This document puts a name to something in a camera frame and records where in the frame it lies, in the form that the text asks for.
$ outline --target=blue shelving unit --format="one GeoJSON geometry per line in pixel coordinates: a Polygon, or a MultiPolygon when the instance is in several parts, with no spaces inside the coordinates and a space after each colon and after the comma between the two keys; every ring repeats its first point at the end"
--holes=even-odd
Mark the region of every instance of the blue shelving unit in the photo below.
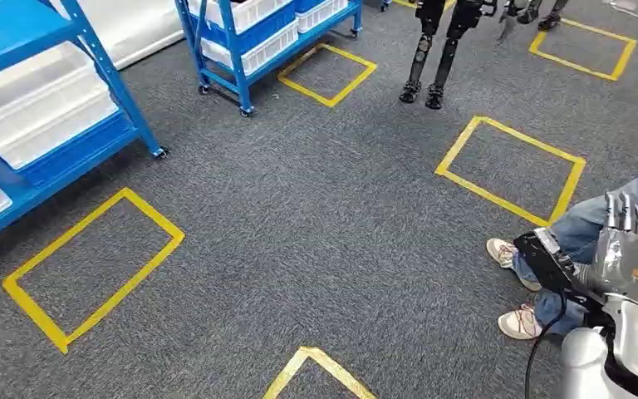
{"type": "MultiPolygon", "coordinates": [[[[258,81],[270,71],[281,66],[285,61],[294,54],[300,52],[303,48],[314,43],[316,39],[331,30],[339,22],[353,16],[353,28],[351,29],[351,32],[354,37],[357,36],[358,32],[361,31],[362,3],[362,0],[349,0],[346,8],[317,25],[311,31],[301,33],[299,35],[299,39],[297,39],[297,41],[290,47],[280,54],[277,54],[270,62],[267,62],[265,65],[258,68],[251,75],[246,76],[243,71],[243,62],[241,61],[242,53],[239,51],[240,46],[238,44],[238,35],[236,34],[236,27],[233,24],[231,2],[230,0],[219,0],[221,18],[226,31],[226,43],[228,44],[226,48],[231,53],[233,69],[228,68],[220,62],[216,62],[216,65],[233,76],[234,81],[229,81],[207,68],[207,62],[213,62],[213,60],[204,56],[204,52],[199,44],[203,23],[199,23],[199,18],[189,11],[189,3],[187,0],[175,0],[179,20],[182,22],[184,37],[187,39],[187,44],[189,44],[189,50],[192,53],[194,66],[196,67],[199,75],[199,93],[204,94],[208,92],[211,81],[215,81],[219,85],[238,95],[242,116],[249,116],[253,112],[250,92],[248,89],[250,85],[258,81]]],[[[200,16],[206,15],[206,4],[207,1],[202,0],[202,5],[199,9],[200,16]]]]}
{"type": "Polygon", "coordinates": [[[82,47],[79,36],[91,49],[96,69],[120,109],[22,170],[12,170],[0,158],[0,188],[13,202],[0,213],[0,230],[133,140],[141,139],[155,157],[167,155],[80,5],[76,0],[61,2],[71,20],[60,16],[47,0],[0,0],[0,71],[64,41],[82,47]]]}

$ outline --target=white sneaker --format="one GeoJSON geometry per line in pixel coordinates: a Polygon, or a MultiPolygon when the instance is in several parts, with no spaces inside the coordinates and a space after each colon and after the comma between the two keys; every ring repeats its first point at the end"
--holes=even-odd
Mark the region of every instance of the white sneaker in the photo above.
{"type": "Polygon", "coordinates": [[[529,281],[520,277],[517,271],[513,268],[513,256],[517,253],[517,248],[509,242],[502,239],[489,239],[485,244],[485,248],[488,250],[490,257],[498,262],[501,268],[509,268],[515,272],[518,276],[520,283],[533,292],[537,292],[542,289],[542,285],[536,281],[529,281]]]}
{"type": "Polygon", "coordinates": [[[534,339],[542,333],[542,328],[534,317],[534,308],[527,304],[500,316],[498,327],[503,334],[514,339],[534,339]]]}

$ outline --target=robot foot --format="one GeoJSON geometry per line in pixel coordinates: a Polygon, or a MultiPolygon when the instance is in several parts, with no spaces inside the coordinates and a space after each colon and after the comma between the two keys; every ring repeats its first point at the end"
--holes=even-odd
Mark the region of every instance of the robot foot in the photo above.
{"type": "Polygon", "coordinates": [[[402,94],[400,94],[400,101],[406,102],[407,104],[411,104],[415,102],[417,99],[417,93],[422,90],[422,82],[417,81],[416,83],[412,83],[408,81],[405,83],[405,86],[402,87],[402,94]]]}
{"type": "Polygon", "coordinates": [[[536,8],[528,8],[524,14],[518,17],[518,22],[527,25],[537,18],[539,18],[539,10],[536,8]]]}
{"type": "Polygon", "coordinates": [[[425,106],[432,110],[440,110],[441,102],[444,100],[444,88],[434,84],[429,85],[427,90],[427,101],[425,106]]]}
{"type": "Polygon", "coordinates": [[[546,32],[551,31],[561,21],[561,15],[549,14],[539,23],[539,30],[546,32]]]}

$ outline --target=blue plastic bin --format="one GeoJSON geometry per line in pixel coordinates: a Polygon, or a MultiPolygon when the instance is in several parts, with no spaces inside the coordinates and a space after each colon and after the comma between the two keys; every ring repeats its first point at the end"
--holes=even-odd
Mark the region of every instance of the blue plastic bin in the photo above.
{"type": "Polygon", "coordinates": [[[125,114],[117,111],[80,135],[72,137],[64,144],[13,172],[31,185],[40,187],[59,175],[68,173],[74,165],[90,159],[123,135],[129,135],[132,129],[125,114]]]}
{"type": "MultiPolygon", "coordinates": [[[[245,54],[258,44],[265,42],[270,36],[294,21],[295,6],[293,3],[294,2],[289,2],[276,12],[265,17],[262,21],[246,29],[245,32],[237,35],[236,43],[238,44],[238,50],[241,54],[245,54]]],[[[196,16],[193,15],[192,17],[196,23],[199,23],[199,19],[196,16]]],[[[228,48],[226,31],[224,31],[222,27],[214,22],[208,22],[208,24],[206,22],[202,23],[203,38],[228,48]]]]}
{"type": "Polygon", "coordinates": [[[295,12],[304,13],[324,2],[324,0],[294,0],[295,12]]]}

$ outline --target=shelf caster wheel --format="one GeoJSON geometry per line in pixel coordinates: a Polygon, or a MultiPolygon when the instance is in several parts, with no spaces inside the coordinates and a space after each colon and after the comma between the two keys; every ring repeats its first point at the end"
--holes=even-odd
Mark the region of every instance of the shelf caster wheel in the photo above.
{"type": "Polygon", "coordinates": [[[169,155],[169,148],[161,146],[160,153],[155,156],[155,159],[164,160],[165,158],[167,158],[168,155],[169,155]]]}

